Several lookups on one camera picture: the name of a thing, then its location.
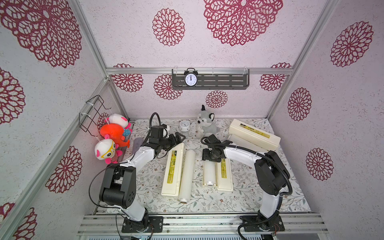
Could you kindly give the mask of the cream wrap dispenser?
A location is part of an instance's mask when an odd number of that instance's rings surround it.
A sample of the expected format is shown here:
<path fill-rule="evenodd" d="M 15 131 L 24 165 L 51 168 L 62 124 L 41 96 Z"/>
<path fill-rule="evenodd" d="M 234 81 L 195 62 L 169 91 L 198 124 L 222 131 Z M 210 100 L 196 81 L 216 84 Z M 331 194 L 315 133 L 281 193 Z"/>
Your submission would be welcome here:
<path fill-rule="evenodd" d="M 185 144 L 180 143 L 168 152 L 161 195 L 177 197 L 180 192 Z"/>
<path fill-rule="evenodd" d="M 231 161 L 229 159 L 222 159 L 220 163 L 216 163 L 216 186 L 204 186 L 203 187 L 215 187 L 221 192 L 232 192 L 234 190 Z"/>

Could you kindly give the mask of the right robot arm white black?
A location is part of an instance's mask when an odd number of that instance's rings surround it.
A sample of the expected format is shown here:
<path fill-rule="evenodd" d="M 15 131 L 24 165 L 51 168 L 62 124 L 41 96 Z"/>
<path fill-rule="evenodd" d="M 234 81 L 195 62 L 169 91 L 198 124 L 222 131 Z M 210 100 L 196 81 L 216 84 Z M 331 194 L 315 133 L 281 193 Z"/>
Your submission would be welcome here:
<path fill-rule="evenodd" d="M 290 173 L 276 152 L 257 152 L 229 140 L 222 142 L 215 135 L 201 138 L 201 143 L 207 146 L 203 149 L 203 161 L 220 163 L 229 159 L 254 167 L 259 186 L 264 191 L 258 217 L 263 222 L 277 218 L 284 196 L 290 196 L 293 187 Z"/>

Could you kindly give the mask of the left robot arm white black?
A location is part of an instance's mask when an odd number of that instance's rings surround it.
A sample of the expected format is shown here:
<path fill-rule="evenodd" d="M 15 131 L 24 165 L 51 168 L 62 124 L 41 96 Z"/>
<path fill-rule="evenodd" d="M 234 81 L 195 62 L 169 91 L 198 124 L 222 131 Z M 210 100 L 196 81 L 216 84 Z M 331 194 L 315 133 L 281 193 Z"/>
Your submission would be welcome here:
<path fill-rule="evenodd" d="M 136 197 L 137 172 L 154 160 L 161 151 L 169 152 L 186 139 L 182 133 L 171 134 L 166 125 L 161 123 L 158 113 L 150 118 L 149 130 L 140 148 L 131 157 L 119 164 L 106 167 L 99 200 L 110 208 L 121 210 L 128 220 L 134 223 L 147 222 L 148 210 Z"/>

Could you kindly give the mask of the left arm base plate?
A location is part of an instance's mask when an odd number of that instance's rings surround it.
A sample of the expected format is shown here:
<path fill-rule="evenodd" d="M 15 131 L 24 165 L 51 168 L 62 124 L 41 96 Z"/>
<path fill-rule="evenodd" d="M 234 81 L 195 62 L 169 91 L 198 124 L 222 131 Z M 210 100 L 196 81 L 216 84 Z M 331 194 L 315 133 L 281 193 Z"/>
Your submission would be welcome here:
<path fill-rule="evenodd" d="M 161 233 L 164 217 L 145 215 L 141 221 L 124 219 L 122 233 Z"/>

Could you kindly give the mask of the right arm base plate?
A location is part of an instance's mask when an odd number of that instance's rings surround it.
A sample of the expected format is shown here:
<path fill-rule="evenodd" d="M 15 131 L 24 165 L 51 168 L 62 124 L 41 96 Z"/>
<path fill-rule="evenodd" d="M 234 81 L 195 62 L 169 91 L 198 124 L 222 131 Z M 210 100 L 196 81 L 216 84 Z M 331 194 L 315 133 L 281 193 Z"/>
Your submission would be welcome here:
<path fill-rule="evenodd" d="M 240 216 L 245 232 L 283 232 L 285 226 L 279 212 L 275 212 L 269 218 L 263 215 Z"/>

